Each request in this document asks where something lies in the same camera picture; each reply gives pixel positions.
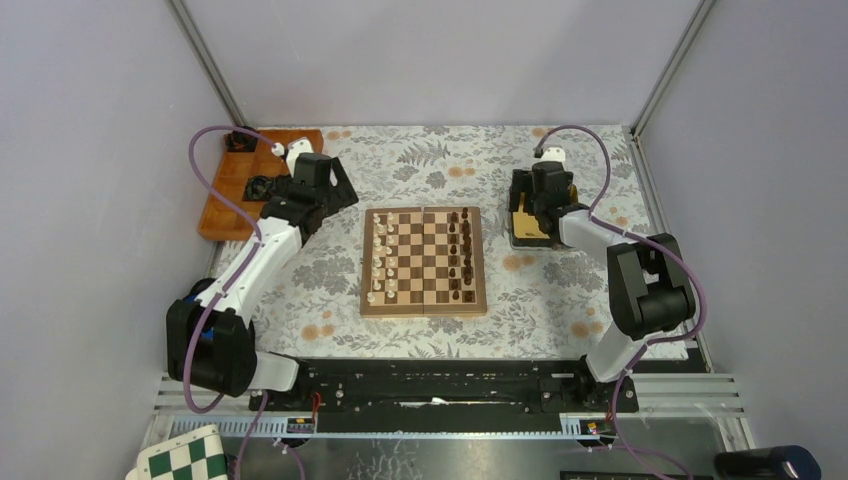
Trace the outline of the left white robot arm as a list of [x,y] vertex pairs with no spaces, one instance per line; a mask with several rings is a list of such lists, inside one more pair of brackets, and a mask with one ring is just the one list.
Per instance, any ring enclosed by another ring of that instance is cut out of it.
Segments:
[[271,151],[289,171],[273,180],[252,235],[219,278],[166,313],[167,369],[173,380],[230,397],[271,390],[282,408],[296,411],[311,387],[296,360],[257,350],[251,317],[282,267],[358,196],[340,159],[315,152],[307,138],[274,142]]

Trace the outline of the gold metal tin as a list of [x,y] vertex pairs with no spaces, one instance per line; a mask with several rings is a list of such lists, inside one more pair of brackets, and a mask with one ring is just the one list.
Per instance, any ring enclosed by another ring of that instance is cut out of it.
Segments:
[[559,225],[558,229],[540,229],[535,218],[526,213],[509,212],[509,216],[514,248],[557,249],[562,245]]

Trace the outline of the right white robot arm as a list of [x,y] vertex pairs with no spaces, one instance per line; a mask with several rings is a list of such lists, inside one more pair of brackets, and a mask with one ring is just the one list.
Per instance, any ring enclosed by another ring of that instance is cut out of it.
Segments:
[[535,219],[550,240],[580,250],[607,271],[613,325],[581,360],[575,402],[597,412],[613,398],[611,381],[661,332],[672,332],[696,310],[696,298],[676,239],[669,234],[635,239],[603,226],[589,207],[572,199],[573,174],[558,161],[515,169],[508,211]]

